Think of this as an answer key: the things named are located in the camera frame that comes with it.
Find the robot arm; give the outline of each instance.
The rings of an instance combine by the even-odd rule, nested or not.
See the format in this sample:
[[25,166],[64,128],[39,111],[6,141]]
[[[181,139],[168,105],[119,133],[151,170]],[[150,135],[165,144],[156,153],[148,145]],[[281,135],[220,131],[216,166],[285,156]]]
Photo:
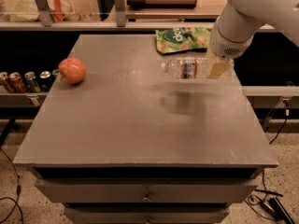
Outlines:
[[269,24],[299,46],[299,0],[227,0],[210,39],[213,53],[223,60],[239,57],[254,33]]

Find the floor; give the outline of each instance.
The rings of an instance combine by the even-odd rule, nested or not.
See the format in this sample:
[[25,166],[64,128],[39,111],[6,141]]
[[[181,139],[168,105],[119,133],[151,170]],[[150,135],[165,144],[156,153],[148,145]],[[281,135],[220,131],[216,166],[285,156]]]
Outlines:
[[[269,132],[266,133],[268,140],[272,140],[281,126],[282,120],[271,122]],[[2,149],[13,160],[21,142],[28,132],[31,120],[17,120],[20,125],[19,130],[12,130]],[[4,129],[6,120],[0,120],[0,132]],[[271,149],[279,161],[279,167],[265,170],[265,185],[267,189],[283,194],[279,198],[285,209],[295,223],[299,223],[299,123],[289,120],[281,131],[278,138],[272,143]],[[17,167],[21,177],[21,196],[19,205],[23,213],[25,224],[70,224],[71,222],[64,216],[63,207],[57,203],[49,202],[36,188],[35,178],[24,167]],[[17,180],[11,163],[0,153],[0,199],[3,197],[16,198]],[[254,192],[260,198],[264,195]],[[0,201],[0,223],[7,216],[13,206],[10,200]],[[260,214],[270,217],[259,206],[254,206]],[[276,223],[260,217],[245,203],[235,203],[230,208],[230,215],[224,219],[223,224],[260,224]],[[18,224],[20,222],[20,212],[16,209],[10,218],[3,223]]]

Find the cable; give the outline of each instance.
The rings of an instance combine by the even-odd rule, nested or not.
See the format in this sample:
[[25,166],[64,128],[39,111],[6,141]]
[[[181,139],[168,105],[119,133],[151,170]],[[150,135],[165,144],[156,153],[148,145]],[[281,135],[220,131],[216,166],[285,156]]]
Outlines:
[[21,185],[20,185],[20,176],[18,174],[18,171],[15,167],[15,165],[13,164],[12,160],[10,159],[10,157],[7,155],[7,153],[0,147],[0,150],[3,152],[3,154],[7,157],[7,159],[9,160],[9,162],[11,163],[13,169],[14,169],[14,172],[16,174],[16,177],[17,177],[17,189],[16,189],[16,193],[17,193],[17,200],[13,200],[12,198],[9,198],[9,197],[4,197],[4,198],[0,198],[0,201],[3,201],[3,200],[11,200],[12,202],[14,202],[14,206],[13,208],[11,209],[11,211],[9,212],[9,214],[3,219],[3,220],[0,220],[0,224],[1,223],[4,223],[10,216],[11,214],[13,213],[13,211],[15,210],[16,206],[18,207],[19,209],[19,212],[20,212],[20,215],[21,215],[21,223],[24,223],[24,220],[23,220],[23,215],[22,215],[22,210],[20,208],[20,206],[18,205],[18,201],[19,201],[19,198],[20,198],[20,194],[21,194]]
[[286,119],[284,120],[283,124],[281,125],[280,129],[278,130],[277,135],[274,137],[274,139],[272,139],[272,140],[270,141],[270,143],[269,143],[270,145],[277,139],[277,137],[279,136],[281,130],[283,129],[283,127],[285,126],[285,124],[286,124],[287,121],[288,121],[288,118],[286,118]]
[[265,217],[265,216],[263,216],[262,214],[260,214],[259,212],[257,212],[257,211],[251,206],[251,204],[248,203],[248,201],[245,201],[245,203],[251,208],[251,210],[252,210],[253,212],[255,212],[255,213],[256,213],[257,215],[259,215],[260,217],[262,217],[262,218],[264,218],[264,219],[267,219],[267,220],[273,220],[273,221],[276,221],[276,220],[273,219],[273,218]]
[[254,208],[253,208],[253,206],[255,206],[255,205],[260,205],[260,204],[262,204],[263,202],[265,202],[266,201],[266,198],[267,198],[267,196],[268,196],[268,190],[267,190],[267,187],[266,187],[266,185],[265,185],[265,178],[264,178],[264,175],[265,175],[265,173],[264,173],[264,170],[262,171],[262,183],[263,183],[263,189],[264,189],[264,197],[261,199],[260,197],[258,197],[257,195],[253,195],[253,194],[250,194],[250,196],[245,200],[245,203],[251,208],[251,210],[255,213],[255,214],[257,214],[257,215],[259,215],[260,217],[262,217],[262,218],[264,218],[264,219],[267,219],[267,220],[273,220],[273,221],[277,221],[277,220],[275,220],[275,219],[273,219],[273,218],[269,218],[269,217],[265,217],[265,216],[263,216],[262,214],[260,214],[257,210],[255,210]]
[[282,194],[280,194],[278,192],[275,192],[275,191],[271,191],[271,190],[256,189],[255,191],[259,191],[259,192],[263,192],[263,193],[268,193],[268,194],[275,195],[275,196],[278,196],[278,197],[283,197]]

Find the can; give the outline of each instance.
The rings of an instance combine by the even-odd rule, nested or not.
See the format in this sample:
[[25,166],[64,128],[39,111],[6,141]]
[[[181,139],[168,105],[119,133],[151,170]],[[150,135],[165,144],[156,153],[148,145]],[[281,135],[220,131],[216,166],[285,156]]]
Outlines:
[[9,93],[13,93],[16,91],[11,81],[9,80],[9,76],[7,72],[0,73],[0,84],[6,89]]
[[25,93],[28,90],[26,83],[19,72],[13,72],[9,75],[9,80],[11,81],[14,88],[18,93]]
[[53,70],[52,71],[52,75],[53,75],[53,77],[54,77],[54,79],[59,75],[59,70],[58,69],[56,69],[56,70]]
[[36,80],[36,74],[33,71],[27,72],[25,74],[25,79],[32,92],[39,93],[41,91],[38,82]]
[[39,75],[43,91],[49,91],[53,84],[53,75],[50,71],[43,71]]

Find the orange object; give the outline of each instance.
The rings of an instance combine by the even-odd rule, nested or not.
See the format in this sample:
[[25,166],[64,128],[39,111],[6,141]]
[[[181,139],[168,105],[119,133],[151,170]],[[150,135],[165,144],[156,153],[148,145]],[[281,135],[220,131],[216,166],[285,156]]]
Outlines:
[[81,82],[86,75],[85,64],[78,58],[66,58],[58,65],[58,70],[64,80],[71,85]]

